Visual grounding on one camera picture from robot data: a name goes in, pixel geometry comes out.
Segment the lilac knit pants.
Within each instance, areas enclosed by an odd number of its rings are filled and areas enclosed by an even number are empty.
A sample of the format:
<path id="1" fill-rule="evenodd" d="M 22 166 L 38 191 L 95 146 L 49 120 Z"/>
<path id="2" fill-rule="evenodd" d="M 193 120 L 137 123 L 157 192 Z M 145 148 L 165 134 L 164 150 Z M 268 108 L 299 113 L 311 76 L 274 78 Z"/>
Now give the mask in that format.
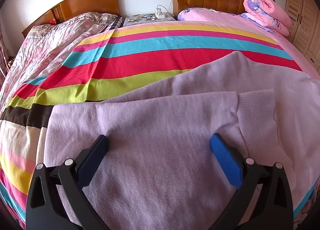
<path id="1" fill-rule="evenodd" d="M 257 163 L 281 162 L 295 213 L 319 182 L 319 80 L 235 51 L 96 103 L 57 105 L 44 164 L 110 148 L 84 192 L 111 229 L 207 229 L 235 188 L 210 150 L 215 133 Z"/>

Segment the pink floral quilt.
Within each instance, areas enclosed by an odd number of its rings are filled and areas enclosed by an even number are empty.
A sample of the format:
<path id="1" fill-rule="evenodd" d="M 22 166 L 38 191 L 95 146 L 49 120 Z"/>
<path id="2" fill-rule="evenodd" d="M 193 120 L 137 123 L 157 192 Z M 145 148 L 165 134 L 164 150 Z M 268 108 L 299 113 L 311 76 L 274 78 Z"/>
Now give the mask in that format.
<path id="1" fill-rule="evenodd" d="M 122 21 L 118 15 L 87 12 L 57 25 L 31 28 L 2 82 L 1 112 L 23 84 L 57 70 L 82 40 L 119 28 Z"/>

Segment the rainbow striped blanket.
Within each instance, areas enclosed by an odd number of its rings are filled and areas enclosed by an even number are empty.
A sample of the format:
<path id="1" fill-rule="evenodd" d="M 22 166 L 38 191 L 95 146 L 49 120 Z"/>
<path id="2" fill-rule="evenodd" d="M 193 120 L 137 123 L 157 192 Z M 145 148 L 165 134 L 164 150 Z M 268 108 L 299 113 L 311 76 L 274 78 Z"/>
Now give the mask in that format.
<path id="1" fill-rule="evenodd" d="M 211 22 L 140 24 L 82 40 L 57 70 L 23 84 L 1 112 L 1 198 L 25 226 L 27 194 L 57 104 L 106 100 L 239 51 L 302 71 L 275 41 Z"/>

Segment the beige louvered wardrobe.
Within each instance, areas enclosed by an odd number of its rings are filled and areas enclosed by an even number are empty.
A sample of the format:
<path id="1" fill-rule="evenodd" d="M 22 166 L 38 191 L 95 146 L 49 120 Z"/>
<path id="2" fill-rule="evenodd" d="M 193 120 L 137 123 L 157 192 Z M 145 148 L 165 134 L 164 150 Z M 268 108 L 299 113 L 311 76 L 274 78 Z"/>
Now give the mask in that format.
<path id="1" fill-rule="evenodd" d="M 319 8 L 314 0 L 287 0 L 285 12 L 292 26 L 288 40 L 319 73 Z"/>

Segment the rolled pink floral duvet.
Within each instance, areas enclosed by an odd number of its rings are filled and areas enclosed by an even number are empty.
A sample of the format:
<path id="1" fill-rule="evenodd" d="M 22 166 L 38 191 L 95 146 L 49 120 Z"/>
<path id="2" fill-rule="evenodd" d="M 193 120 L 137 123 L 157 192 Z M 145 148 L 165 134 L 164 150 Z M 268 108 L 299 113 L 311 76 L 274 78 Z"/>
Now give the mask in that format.
<path id="1" fill-rule="evenodd" d="M 268 31 L 276 31 L 289 36 L 291 27 L 289 15 L 274 0 L 244 0 L 245 13 L 241 16 L 255 22 Z"/>

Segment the white power strip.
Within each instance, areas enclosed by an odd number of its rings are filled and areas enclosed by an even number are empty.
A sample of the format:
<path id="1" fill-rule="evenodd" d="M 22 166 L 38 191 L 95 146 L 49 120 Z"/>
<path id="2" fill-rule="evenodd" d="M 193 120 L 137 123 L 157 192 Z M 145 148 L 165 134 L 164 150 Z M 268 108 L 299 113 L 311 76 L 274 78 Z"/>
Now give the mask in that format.
<path id="1" fill-rule="evenodd" d="M 165 19 L 165 14 L 161 11 L 161 8 L 156 8 L 155 16 L 157 19 Z"/>

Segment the cluttered nightstand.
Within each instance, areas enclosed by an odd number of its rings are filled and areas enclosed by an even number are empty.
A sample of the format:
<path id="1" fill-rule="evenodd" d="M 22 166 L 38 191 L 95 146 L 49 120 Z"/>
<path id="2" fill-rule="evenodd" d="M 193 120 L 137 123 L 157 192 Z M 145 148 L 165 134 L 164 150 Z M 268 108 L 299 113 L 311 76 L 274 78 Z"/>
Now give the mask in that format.
<path id="1" fill-rule="evenodd" d="M 167 12 L 164 13 L 164 16 L 164 18 L 157 18 L 155 13 L 143 13 L 127 16 L 123 22 L 123 27 L 146 23 L 175 21 L 174 17 L 172 17 L 172 15 Z"/>

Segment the left wooden headboard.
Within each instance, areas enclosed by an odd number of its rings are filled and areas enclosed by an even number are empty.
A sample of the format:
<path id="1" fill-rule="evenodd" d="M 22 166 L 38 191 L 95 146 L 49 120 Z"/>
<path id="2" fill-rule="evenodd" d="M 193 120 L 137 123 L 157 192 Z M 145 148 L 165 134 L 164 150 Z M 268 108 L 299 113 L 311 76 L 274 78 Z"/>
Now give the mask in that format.
<path id="1" fill-rule="evenodd" d="M 118 0 L 63 0 L 26 27 L 22 35 L 26 37 L 33 26 L 60 24 L 87 12 L 120 15 Z"/>

